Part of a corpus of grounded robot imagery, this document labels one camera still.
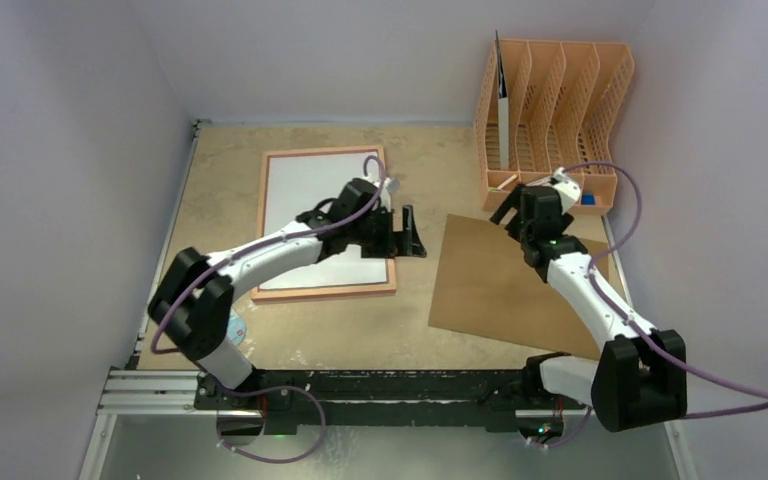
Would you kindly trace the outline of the brown frame backing board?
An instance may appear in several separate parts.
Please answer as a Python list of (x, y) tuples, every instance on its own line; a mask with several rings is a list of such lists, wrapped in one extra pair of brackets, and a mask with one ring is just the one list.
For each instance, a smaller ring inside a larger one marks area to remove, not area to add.
[(601, 344), (503, 227), (448, 215), (428, 325), (596, 360)]

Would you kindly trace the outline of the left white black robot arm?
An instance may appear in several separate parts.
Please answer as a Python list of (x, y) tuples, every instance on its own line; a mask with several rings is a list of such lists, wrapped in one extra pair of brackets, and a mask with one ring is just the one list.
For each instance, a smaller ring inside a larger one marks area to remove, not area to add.
[(413, 208), (402, 208), (395, 230), (389, 179), (354, 178), (336, 197), (317, 203), (278, 231), (234, 249), (179, 251), (147, 314), (177, 352), (211, 375), (232, 408), (257, 399), (256, 369), (227, 336), (232, 305), (253, 288), (292, 270), (321, 263), (357, 246), (365, 259), (424, 258)]

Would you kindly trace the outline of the blue landscape photo print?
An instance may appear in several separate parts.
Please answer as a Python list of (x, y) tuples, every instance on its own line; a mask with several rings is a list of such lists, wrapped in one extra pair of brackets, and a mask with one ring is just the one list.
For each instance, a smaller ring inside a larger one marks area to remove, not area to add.
[[(271, 155), (265, 189), (263, 233), (271, 234), (326, 198), (337, 197), (344, 185), (363, 174), (364, 160), (375, 149), (316, 153), (297, 156)], [(360, 248), (350, 245), (336, 256), (291, 270), (259, 286), (261, 291), (297, 290), (384, 284), (389, 280), (388, 262), (363, 259)]]

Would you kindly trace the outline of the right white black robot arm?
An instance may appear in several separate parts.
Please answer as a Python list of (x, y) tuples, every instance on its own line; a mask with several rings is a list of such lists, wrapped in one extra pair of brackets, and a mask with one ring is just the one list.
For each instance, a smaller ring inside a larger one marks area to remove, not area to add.
[(527, 360), (524, 399), (544, 407), (559, 395), (593, 409), (609, 432), (678, 420), (687, 413), (687, 378), (677, 366), (686, 345), (674, 330), (640, 318), (593, 264), (587, 248), (566, 234), (571, 182), (517, 185), (492, 215), (494, 224), (516, 212), (505, 229), (541, 280), (559, 293), (601, 348), (598, 360), (568, 353)]

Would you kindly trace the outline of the pink wooden picture frame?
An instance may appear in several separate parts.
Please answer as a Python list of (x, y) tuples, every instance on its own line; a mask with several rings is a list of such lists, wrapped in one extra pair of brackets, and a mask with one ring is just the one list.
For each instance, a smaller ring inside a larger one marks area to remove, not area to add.
[[(378, 153), (375, 155), (380, 160), (384, 160), (384, 147), (381, 145), (366, 146), (343, 146), (343, 147), (325, 147), (312, 149), (284, 150), (284, 151), (266, 151), (263, 153), (261, 162), (258, 213), (257, 213), (257, 235), (265, 236), (263, 233), (263, 220), (265, 214), (265, 189), (267, 183), (268, 162), (271, 155), (277, 156), (297, 156), (316, 153), (337, 153), (344, 151), (357, 151), (375, 149)], [(384, 259), (388, 262), (387, 272), (389, 280), (384, 284), (357, 285), (342, 287), (325, 288), (305, 288), (297, 290), (279, 290), (279, 291), (261, 291), (258, 285), (250, 291), (250, 297), (254, 302), (284, 302), (296, 300), (319, 300), (326, 298), (355, 297), (361, 295), (393, 294), (397, 289), (396, 282), (396, 263), (393, 259)]]

